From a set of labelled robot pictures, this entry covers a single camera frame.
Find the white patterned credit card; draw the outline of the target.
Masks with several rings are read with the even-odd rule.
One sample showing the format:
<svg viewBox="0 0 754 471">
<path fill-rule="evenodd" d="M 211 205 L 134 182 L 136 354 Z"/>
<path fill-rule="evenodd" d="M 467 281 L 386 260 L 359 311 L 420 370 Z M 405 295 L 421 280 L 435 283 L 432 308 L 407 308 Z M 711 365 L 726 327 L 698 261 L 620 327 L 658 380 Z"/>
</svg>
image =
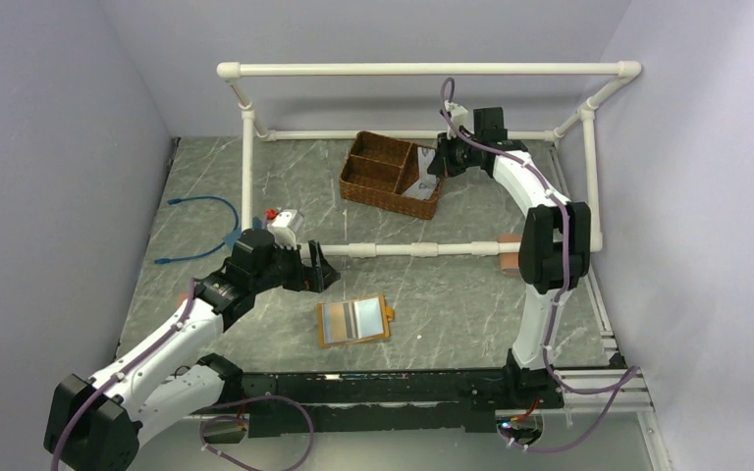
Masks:
<svg viewBox="0 0 754 471">
<path fill-rule="evenodd" d="M 438 183 L 437 179 L 434 181 L 417 180 L 402 193 L 402 196 L 420 201 L 428 200 L 437 189 Z"/>
</svg>

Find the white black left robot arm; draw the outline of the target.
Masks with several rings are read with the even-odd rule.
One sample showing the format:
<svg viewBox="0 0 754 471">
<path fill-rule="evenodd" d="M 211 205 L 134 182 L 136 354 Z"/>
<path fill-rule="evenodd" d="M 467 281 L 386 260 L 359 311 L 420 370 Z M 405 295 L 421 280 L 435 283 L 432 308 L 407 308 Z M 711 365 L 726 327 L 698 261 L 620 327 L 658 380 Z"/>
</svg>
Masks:
<svg viewBox="0 0 754 471">
<path fill-rule="evenodd" d="M 188 284 L 175 313 L 127 354 L 83 379 L 55 389 L 43 439 L 50 467 L 125 470 L 156 435 L 200 409 L 220 412 L 248 403 L 242 369 L 207 354 L 184 374 L 193 353 L 226 333 L 270 289 L 321 293 L 340 278 L 321 244 L 307 244 L 309 262 L 281 235 L 248 229 L 221 267 Z"/>
</svg>

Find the white purple-logo credit card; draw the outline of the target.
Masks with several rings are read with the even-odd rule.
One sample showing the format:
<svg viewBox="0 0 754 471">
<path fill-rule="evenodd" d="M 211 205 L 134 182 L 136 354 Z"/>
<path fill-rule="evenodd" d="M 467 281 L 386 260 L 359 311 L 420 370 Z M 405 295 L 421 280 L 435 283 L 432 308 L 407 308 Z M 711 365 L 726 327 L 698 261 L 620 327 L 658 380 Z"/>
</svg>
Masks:
<svg viewBox="0 0 754 471">
<path fill-rule="evenodd" d="M 436 151 L 434 148 L 421 146 L 417 148 L 418 178 L 416 187 L 420 190 L 434 190 L 438 184 L 438 177 L 431 174 L 428 170 L 435 156 Z"/>
</svg>

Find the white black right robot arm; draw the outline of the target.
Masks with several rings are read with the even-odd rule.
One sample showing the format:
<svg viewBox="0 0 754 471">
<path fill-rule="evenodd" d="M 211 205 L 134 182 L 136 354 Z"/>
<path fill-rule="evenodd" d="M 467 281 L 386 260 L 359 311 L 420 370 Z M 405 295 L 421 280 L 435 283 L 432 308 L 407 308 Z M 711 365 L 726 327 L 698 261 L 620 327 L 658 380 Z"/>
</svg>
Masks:
<svg viewBox="0 0 754 471">
<path fill-rule="evenodd" d="M 512 139 L 500 107 L 467 111 L 447 101 L 441 115 L 448 129 L 437 137 L 428 173 L 455 177 L 471 167 L 500 184 L 524 215 L 518 267 L 526 284 L 519 333 L 502 380 L 507 403 L 524 407 L 552 383 L 552 345 L 570 292 L 590 266 L 591 211 L 556 189 Z"/>
</svg>

